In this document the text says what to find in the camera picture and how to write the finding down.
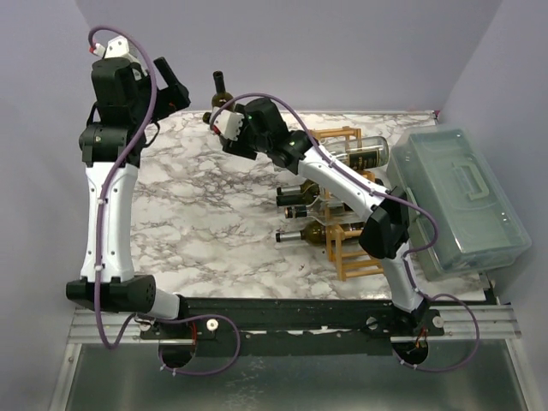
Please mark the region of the dark green bottle Masini label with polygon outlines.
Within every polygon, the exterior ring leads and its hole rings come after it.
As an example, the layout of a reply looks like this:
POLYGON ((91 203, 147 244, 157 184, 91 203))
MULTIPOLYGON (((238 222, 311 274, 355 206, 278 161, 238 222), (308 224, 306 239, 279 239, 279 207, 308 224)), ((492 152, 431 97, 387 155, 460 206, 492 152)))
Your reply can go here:
POLYGON ((213 108, 219 108, 229 102, 233 98, 233 95, 226 90, 222 71, 214 71, 212 76, 215 85, 215 94, 211 98, 211 106, 213 108))

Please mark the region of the olive wine bottle brown label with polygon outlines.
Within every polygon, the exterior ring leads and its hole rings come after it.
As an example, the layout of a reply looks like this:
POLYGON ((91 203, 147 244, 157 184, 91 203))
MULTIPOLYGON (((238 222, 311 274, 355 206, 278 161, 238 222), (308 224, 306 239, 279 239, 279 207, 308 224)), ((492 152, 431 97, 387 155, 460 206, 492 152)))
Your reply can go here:
POLYGON ((311 194, 318 195, 320 193, 319 185, 312 180, 306 179, 303 183, 294 186, 277 187, 278 196, 311 194))

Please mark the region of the green wine bottle cream label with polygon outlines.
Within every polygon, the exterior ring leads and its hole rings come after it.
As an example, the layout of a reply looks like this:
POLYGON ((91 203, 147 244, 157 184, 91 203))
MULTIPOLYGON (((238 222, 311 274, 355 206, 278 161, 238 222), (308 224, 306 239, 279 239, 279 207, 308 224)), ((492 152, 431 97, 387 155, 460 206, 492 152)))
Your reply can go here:
POLYGON ((288 206, 309 206, 317 198, 318 194, 285 194, 278 195, 276 197, 276 205, 279 207, 288 207, 288 206))

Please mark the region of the round clear glass bottle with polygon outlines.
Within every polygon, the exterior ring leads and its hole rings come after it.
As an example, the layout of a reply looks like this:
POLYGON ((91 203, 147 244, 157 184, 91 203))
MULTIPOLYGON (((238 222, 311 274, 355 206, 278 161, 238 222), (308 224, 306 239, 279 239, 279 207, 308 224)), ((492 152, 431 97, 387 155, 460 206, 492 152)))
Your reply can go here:
POLYGON ((324 143, 326 150, 350 169, 363 171, 382 167, 389 162, 388 141, 382 136, 324 143))

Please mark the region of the square clear liquor bottle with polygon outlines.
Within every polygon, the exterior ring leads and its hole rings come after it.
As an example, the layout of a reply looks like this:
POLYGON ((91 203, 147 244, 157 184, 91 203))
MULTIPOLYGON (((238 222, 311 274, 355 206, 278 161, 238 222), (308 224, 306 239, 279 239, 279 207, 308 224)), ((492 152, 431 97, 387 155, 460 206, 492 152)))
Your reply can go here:
POLYGON ((340 202, 320 202, 311 205, 292 205, 284 209, 286 219, 313 218, 324 226, 363 223, 364 219, 349 206, 340 202))

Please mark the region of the green wine bottle white label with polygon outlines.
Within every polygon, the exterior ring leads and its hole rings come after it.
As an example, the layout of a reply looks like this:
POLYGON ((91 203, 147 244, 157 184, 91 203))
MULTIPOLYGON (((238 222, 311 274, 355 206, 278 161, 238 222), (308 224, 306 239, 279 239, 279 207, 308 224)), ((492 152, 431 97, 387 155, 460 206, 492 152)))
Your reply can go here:
POLYGON ((275 234, 277 243, 290 241, 304 241, 312 246, 327 246, 336 241, 335 236, 329 233, 328 228, 322 224, 312 224, 305 226, 302 229, 277 232, 275 234))

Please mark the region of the green bottle Primitivo label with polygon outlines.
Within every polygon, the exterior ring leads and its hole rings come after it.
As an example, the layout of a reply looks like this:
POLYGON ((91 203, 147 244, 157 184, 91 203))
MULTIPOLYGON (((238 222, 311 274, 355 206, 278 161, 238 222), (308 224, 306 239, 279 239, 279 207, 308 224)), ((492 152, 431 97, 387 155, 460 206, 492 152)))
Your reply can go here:
POLYGON ((202 122, 205 123, 211 132, 213 132, 215 135, 220 136, 221 133, 219 129, 212 123, 211 121, 212 113, 210 111, 207 111, 202 116, 202 122))

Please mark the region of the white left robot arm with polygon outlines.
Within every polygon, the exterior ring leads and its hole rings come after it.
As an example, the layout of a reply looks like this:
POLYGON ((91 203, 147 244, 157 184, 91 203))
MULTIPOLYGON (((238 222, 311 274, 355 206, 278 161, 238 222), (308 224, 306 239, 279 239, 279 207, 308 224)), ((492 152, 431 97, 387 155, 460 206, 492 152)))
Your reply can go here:
POLYGON ((96 101, 79 138, 86 168, 89 218, 80 279, 67 283, 67 298, 87 309, 138 313, 160 319, 169 337, 183 337, 190 318, 183 299, 159 289, 151 275, 138 275, 130 247, 131 209, 147 147, 144 129, 190 105, 187 88, 167 61, 154 60, 166 87, 152 85, 138 63, 105 58, 92 66, 96 101))

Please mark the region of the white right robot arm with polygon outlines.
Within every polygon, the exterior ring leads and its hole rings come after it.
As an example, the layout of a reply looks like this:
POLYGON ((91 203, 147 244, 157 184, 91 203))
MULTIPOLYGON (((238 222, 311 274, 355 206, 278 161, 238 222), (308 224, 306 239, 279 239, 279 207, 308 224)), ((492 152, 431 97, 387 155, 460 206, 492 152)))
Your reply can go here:
POLYGON ((289 130, 278 109, 282 100, 264 93, 249 93, 249 103, 232 98, 212 111, 209 127, 223 151, 242 158, 266 155, 274 165, 327 189, 361 219, 359 244, 379 259, 388 281, 396 329, 406 336, 425 325, 425 295, 418 290, 414 270, 406 258, 409 209, 412 203, 399 188, 388 189, 367 180, 329 153, 307 126, 289 130))

